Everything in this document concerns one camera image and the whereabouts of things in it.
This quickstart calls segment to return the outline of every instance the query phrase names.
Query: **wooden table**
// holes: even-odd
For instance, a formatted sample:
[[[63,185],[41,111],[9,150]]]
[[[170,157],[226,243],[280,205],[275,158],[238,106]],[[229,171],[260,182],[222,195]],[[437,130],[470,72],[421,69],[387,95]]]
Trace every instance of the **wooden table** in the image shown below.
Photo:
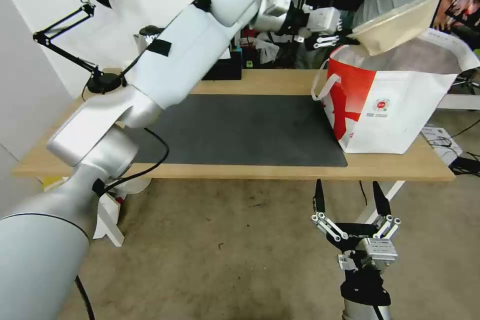
[[[316,70],[244,70],[242,80],[202,81],[192,94],[309,95]],[[72,168],[46,149],[47,140],[82,103],[77,99],[13,169],[21,177],[69,176]],[[453,173],[421,135],[403,155],[345,154],[347,167],[162,164],[151,178],[450,181]],[[152,164],[135,163],[127,175]]]

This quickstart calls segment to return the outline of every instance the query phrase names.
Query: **beige bowl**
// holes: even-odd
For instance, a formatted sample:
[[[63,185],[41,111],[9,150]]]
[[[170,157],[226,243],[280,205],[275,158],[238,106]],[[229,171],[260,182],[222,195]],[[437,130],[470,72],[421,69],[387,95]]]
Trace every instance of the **beige bowl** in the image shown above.
[[[369,55],[378,55],[416,38],[429,28],[440,0],[415,0],[352,30]]]

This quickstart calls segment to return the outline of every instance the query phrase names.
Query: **white robotic arm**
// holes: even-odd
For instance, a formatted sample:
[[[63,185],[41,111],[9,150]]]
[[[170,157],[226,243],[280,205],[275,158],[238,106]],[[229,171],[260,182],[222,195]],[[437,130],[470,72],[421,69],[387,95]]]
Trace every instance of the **white robotic arm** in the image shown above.
[[[95,230],[93,186],[124,174],[138,151],[115,122],[145,127],[180,103],[250,21],[259,30],[332,35],[339,19],[333,8],[294,9],[290,0],[201,0],[182,10],[138,59],[129,86],[88,99],[49,140],[73,168],[69,180],[0,220],[0,319],[57,316]]]

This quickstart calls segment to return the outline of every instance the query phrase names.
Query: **black desk lamp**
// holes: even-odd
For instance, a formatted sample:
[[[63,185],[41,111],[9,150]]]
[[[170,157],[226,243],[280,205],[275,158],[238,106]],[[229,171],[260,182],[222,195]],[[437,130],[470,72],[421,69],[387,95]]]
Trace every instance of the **black desk lamp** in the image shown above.
[[[69,52],[52,44],[53,39],[55,39],[61,34],[67,32],[68,30],[76,27],[77,25],[83,23],[85,20],[90,19],[94,16],[95,5],[92,5],[90,3],[90,0],[80,0],[80,1],[83,3],[83,6],[81,6],[78,10],[72,12],[71,14],[65,16],[63,19],[50,25],[49,27],[34,33],[33,40],[35,40],[40,45],[43,45],[49,48],[50,50],[56,52],[57,54],[63,56],[64,58],[67,58],[71,62],[74,62],[78,66],[81,66],[85,70],[88,70],[91,75],[86,86],[91,93],[103,94],[118,88],[120,85],[126,86],[125,79],[121,78],[117,74],[108,73],[108,72],[104,73],[99,70],[98,65],[92,62],[83,60],[79,57],[73,56]],[[106,6],[107,8],[112,8],[111,0],[96,0],[96,1]],[[58,27],[60,24],[62,24],[66,20],[74,17],[75,15],[81,12],[84,12],[86,16],[81,18],[77,22],[74,22],[71,25],[68,25],[65,27]]]

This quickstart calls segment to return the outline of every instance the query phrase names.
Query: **shopping bag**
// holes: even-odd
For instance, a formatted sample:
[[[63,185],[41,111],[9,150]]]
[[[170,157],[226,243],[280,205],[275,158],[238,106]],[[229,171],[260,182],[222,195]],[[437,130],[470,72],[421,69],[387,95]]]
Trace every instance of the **shopping bag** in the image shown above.
[[[376,56],[339,47],[328,60],[326,84],[316,94],[319,72],[311,96],[346,153],[403,154],[457,75],[478,66],[463,41],[428,29]]]

